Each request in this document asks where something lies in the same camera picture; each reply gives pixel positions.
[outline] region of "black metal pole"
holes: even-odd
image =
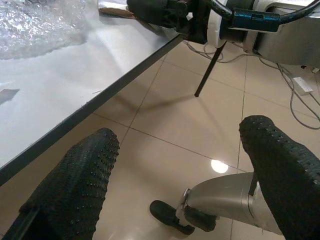
[[[212,58],[212,60],[211,60],[211,62],[209,64],[208,68],[206,69],[205,74],[204,74],[204,76],[203,76],[203,78],[202,78],[202,80],[201,80],[201,82],[200,82],[200,84],[198,86],[198,89],[196,90],[196,92],[194,94],[196,97],[199,97],[199,94],[201,93],[202,88],[206,84],[206,81],[208,80],[208,77],[209,77],[212,69],[216,65],[216,62],[218,61],[219,56],[220,56],[222,50],[224,49],[226,43],[227,42],[225,42],[221,47],[216,49],[216,51],[215,51],[215,53],[213,55],[213,58]]]

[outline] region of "white tabletop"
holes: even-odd
[[[99,16],[96,7],[87,19],[90,31],[81,45],[0,60],[0,83],[9,82],[9,91],[0,93],[0,175],[8,163],[176,36],[157,35],[136,20]],[[4,101],[8,95],[12,98]]]

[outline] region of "bubble wrap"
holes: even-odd
[[[85,7],[86,0],[0,0],[0,59],[81,43]]]

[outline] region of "table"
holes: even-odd
[[[87,12],[85,43],[0,60],[0,186],[182,40]]]

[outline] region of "tiled floor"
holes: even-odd
[[[228,45],[223,53],[228,60],[242,52]],[[101,127],[111,128],[118,135],[121,149],[94,240],[185,239],[153,219],[149,204],[160,199],[175,205],[186,187],[221,176],[211,168],[211,159],[229,165],[224,174],[252,171],[238,132],[239,123],[246,116],[270,117],[285,133],[320,157],[320,132],[309,130],[293,119],[290,91],[276,70],[253,57],[218,63],[200,97],[195,98],[193,94],[208,64],[208,59],[181,43],[3,185],[0,234],[6,232],[19,207],[66,150]],[[309,83],[319,97],[320,76],[310,77]],[[310,104],[320,112],[319,106]],[[301,120],[318,124],[299,102],[295,102],[294,109]],[[221,218],[213,232],[197,229],[186,239],[284,238]]]

